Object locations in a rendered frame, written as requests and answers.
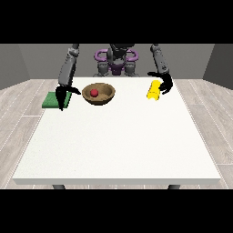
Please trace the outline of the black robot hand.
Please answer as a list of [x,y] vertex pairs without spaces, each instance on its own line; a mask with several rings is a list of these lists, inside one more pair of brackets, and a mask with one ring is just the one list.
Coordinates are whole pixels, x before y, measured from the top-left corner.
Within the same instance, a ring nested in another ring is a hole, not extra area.
[[66,93],[67,92],[75,93],[77,95],[81,94],[81,92],[76,87],[63,86],[63,85],[58,86],[56,88],[56,100],[58,102],[58,106],[59,106],[60,110],[64,109],[64,103],[66,100]]
[[157,73],[157,72],[148,72],[149,76],[159,77],[163,80],[163,83],[160,85],[159,90],[162,92],[162,94],[168,93],[171,88],[173,87],[173,81],[172,77],[169,73]]

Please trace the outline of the green square pad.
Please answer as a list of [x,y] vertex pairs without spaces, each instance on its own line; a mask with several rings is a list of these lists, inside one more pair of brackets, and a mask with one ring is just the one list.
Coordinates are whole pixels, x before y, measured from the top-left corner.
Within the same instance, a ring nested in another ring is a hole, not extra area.
[[[64,108],[68,107],[71,96],[72,96],[71,92],[66,93]],[[59,108],[55,92],[48,92],[47,93],[46,98],[42,104],[42,108]]]

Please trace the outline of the brown wooden bowl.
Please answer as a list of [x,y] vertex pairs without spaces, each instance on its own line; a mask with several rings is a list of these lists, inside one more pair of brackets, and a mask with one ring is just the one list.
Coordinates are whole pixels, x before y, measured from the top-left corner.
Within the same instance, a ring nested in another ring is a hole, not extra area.
[[[97,91],[97,96],[91,96],[93,90]],[[115,96],[116,90],[106,83],[94,83],[86,86],[82,90],[82,96],[89,104],[102,106],[107,104]]]

